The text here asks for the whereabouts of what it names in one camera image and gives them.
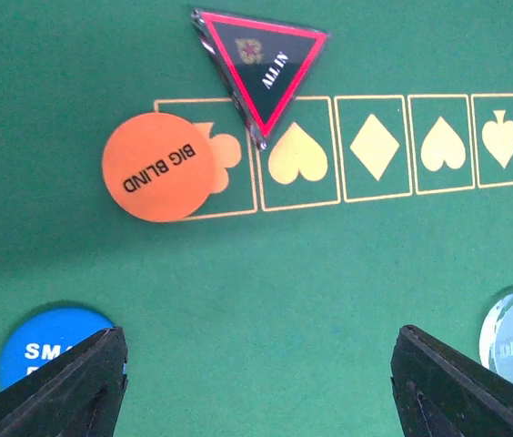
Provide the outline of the blue small blind button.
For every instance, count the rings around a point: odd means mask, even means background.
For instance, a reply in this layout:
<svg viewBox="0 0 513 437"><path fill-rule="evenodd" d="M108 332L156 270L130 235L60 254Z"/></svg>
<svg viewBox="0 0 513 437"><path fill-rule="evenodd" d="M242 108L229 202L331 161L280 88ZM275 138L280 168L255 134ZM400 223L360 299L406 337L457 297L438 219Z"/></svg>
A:
<svg viewBox="0 0 513 437"><path fill-rule="evenodd" d="M85 307L54 307L25 320L0 354L0 388L12 386L92 334L113 328L105 315Z"/></svg>

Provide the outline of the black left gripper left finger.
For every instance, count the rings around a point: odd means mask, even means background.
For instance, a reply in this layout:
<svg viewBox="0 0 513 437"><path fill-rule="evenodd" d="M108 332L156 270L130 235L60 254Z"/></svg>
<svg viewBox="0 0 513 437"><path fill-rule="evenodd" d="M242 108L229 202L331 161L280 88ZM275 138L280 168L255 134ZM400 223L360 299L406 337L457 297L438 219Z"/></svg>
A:
<svg viewBox="0 0 513 437"><path fill-rule="evenodd" d="M123 330L96 332L0 392L0 436L112 436L126 362Z"/></svg>

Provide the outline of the black red all-in triangle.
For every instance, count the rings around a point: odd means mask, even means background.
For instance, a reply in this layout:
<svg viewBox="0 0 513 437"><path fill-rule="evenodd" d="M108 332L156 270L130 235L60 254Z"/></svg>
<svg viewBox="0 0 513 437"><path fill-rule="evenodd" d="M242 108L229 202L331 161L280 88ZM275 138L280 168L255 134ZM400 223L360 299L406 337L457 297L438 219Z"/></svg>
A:
<svg viewBox="0 0 513 437"><path fill-rule="evenodd" d="M203 48L260 151L323 52L318 28L196 7L191 21Z"/></svg>

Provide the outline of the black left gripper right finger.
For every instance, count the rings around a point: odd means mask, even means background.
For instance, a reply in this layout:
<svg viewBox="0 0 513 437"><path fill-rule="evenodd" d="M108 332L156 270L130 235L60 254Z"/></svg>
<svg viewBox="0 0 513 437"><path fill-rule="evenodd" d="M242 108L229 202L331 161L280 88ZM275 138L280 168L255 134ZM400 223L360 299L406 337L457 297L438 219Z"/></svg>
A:
<svg viewBox="0 0 513 437"><path fill-rule="evenodd" d="M513 436L513 383L422 329L400 328L391 371L406 436Z"/></svg>

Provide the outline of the orange big blind button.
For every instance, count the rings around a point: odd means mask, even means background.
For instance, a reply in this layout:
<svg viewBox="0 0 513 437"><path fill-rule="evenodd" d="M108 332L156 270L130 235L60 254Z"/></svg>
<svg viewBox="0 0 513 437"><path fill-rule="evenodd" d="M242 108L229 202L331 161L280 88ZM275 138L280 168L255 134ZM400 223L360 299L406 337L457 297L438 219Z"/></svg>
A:
<svg viewBox="0 0 513 437"><path fill-rule="evenodd" d="M106 188L132 216L173 222L197 211L216 180L208 139L192 123L151 112L128 119L106 141Z"/></svg>

